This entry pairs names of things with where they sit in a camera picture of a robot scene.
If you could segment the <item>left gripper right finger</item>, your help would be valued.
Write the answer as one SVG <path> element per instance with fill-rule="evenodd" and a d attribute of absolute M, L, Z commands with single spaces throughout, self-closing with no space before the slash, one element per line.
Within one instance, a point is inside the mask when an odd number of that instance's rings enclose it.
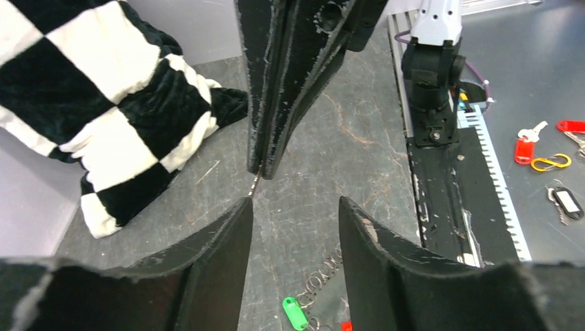
<path fill-rule="evenodd" d="M 339 200 L 339 238 L 354 330 L 474 330 L 463 275 L 473 267 L 415 245 Z"/>

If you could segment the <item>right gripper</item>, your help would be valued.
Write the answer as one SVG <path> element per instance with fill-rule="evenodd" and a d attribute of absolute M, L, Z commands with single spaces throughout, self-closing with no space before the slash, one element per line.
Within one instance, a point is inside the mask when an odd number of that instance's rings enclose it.
<path fill-rule="evenodd" d="M 278 45 L 286 2 L 236 2 L 249 89 L 249 172 L 273 179 L 295 129 L 293 117 L 307 109 L 301 101 L 339 44 L 343 24 L 347 20 L 350 31 L 347 50 L 361 52 L 387 3 L 293 1 Z"/>

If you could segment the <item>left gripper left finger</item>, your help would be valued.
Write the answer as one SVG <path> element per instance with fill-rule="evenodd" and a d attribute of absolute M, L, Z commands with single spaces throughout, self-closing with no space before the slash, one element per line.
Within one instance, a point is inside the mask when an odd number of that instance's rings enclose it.
<path fill-rule="evenodd" d="M 135 264 L 129 330 L 236 330 L 253 206 L 241 198 L 216 221 Z"/>

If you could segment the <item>black key tag with key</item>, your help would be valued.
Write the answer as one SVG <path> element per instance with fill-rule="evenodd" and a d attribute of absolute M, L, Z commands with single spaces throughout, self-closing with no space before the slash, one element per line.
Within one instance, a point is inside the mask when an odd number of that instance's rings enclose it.
<path fill-rule="evenodd" d="M 248 197 L 250 197 L 251 199 L 254 197 L 254 194 L 255 194 L 255 191 L 257 189 L 259 180 L 261 178 L 261 169 L 262 169 L 262 167 L 259 166 L 258 171 L 257 171 L 257 173 L 255 175 L 255 178 L 252 181 L 252 184 L 251 184 L 251 187 L 250 187 L 250 191 L 248 193 Z"/>

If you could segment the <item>red key tag with keyring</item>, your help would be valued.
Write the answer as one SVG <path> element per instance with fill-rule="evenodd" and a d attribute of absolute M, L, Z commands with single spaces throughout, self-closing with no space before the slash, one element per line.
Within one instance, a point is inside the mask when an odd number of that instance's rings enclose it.
<path fill-rule="evenodd" d="M 340 245 L 309 274 L 295 299 L 308 320 L 306 330 L 341 330 L 350 321 Z"/>

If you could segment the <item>green key tag with key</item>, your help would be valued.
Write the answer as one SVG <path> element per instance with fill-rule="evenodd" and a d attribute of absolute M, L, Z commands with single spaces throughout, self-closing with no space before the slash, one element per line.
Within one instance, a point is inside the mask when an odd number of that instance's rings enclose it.
<path fill-rule="evenodd" d="M 321 330 L 321 324 L 315 317 L 309 317 L 305 306 L 295 297 L 286 297 L 282 301 L 283 311 L 294 330 Z"/>

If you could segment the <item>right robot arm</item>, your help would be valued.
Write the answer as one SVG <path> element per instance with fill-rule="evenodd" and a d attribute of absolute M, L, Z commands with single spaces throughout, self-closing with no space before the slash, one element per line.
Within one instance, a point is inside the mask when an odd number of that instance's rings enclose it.
<path fill-rule="evenodd" d="M 274 177 L 291 135 L 340 69 L 362 51 L 385 1 L 237 1 L 248 80 L 247 169 Z M 458 141 L 455 108 L 465 58 L 461 1 L 422 1 L 401 70 L 419 147 Z"/>

